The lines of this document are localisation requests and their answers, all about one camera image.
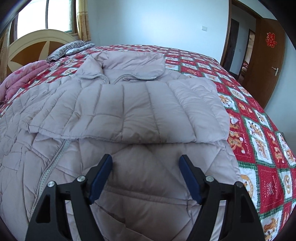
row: metal bolt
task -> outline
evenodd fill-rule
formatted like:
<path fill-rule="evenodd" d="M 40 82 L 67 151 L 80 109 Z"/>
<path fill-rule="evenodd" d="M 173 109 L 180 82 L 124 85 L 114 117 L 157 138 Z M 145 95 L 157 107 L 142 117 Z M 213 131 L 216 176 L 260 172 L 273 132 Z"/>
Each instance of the metal bolt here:
<path fill-rule="evenodd" d="M 85 180 L 85 176 L 79 176 L 77 178 L 77 181 L 79 181 L 79 182 L 83 182 L 84 180 Z"/>
<path fill-rule="evenodd" d="M 241 182 L 236 182 L 235 185 L 239 188 L 242 188 L 244 186 L 244 184 L 242 184 Z"/>
<path fill-rule="evenodd" d="M 47 184 L 47 186 L 50 187 L 50 188 L 53 187 L 53 186 L 54 186 L 54 181 L 50 181 L 50 182 Z"/>
<path fill-rule="evenodd" d="M 209 183 L 214 181 L 214 178 L 212 176 L 206 176 L 205 180 Z"/>

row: blue gripper pad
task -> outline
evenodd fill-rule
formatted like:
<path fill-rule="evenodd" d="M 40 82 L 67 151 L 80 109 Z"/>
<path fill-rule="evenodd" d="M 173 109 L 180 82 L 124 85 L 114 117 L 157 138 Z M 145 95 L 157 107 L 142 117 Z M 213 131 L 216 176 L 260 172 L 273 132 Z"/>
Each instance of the blue gripper pad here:
<path fill-rule="evenodd" d="M 95 200 L 99 199 L 105 183 L 108 179 L 108 176 L 112 170 L 113 160 L 112 157 L 109 155 L 105 162 L 103 163 L 101 169 L 99 170 L 98 174 L 96 175 L 93 183 L 91 184 L 91 191 L 89 195 L 89 201 L 91 204 L 94 203 Z"/>
<path fill-rule="evenodd" d="M 181 156 L 179 159 L 179 168 L 189 189 L 192 199 L 197 201 L 198 204 L 202 204 L 200 186 L 183 156 Z"/>

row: gold curtain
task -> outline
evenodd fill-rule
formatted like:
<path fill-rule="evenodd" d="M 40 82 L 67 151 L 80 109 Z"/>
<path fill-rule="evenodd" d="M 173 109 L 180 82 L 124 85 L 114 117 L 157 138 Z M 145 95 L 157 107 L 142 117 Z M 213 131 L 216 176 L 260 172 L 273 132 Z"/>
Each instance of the gold curtain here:
<path fill-rule="evenodd" d="M 11 23 L 0 38 L 0 84 L 5 80 L 7 74 L 10 28 Z"/>
<path fill-rule="evenodd" d="M 76 0 L 76 18 L 79 38 L 90 41 L 89 14 L 87 11 L 87 0 Z"/>

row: door handle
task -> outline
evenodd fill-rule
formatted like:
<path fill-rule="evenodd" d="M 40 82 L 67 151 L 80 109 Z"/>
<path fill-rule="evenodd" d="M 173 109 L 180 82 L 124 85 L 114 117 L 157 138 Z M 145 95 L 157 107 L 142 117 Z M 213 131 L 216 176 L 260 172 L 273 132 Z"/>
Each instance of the door handle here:
<path fill-rule="evenodd" d="M 278 73 L 278 71 L 279 71 L 279 68 L 274 68 L 274 67 L 272 67 L 276 72 L 274 73 L 274 75 L 275 76 L 277 76 L 277 73 Z"/>

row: bedspread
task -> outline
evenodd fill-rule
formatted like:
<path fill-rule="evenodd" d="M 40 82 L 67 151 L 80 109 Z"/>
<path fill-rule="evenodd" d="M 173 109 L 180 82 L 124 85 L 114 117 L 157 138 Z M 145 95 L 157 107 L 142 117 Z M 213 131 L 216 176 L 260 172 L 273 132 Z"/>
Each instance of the bedspread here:
<path fill-rule="evenodd" d="M 189 77 L 206 77 L 216 84 L 230 116 L 228 143 L 238 160 L 241 177 L 259 214 L 266 240 L 272 240 L 296 204 L 296 159 L 261 106 L 211 57 L 147 45 L 90 48 L 52 63 L 49 69 L 19 89 L 8 103 L 0 106 L 0 118 L 13 100 L 28 89 L 74 74 L 89 54 L 102 50 L 163 53 L 167 69 Z"/>

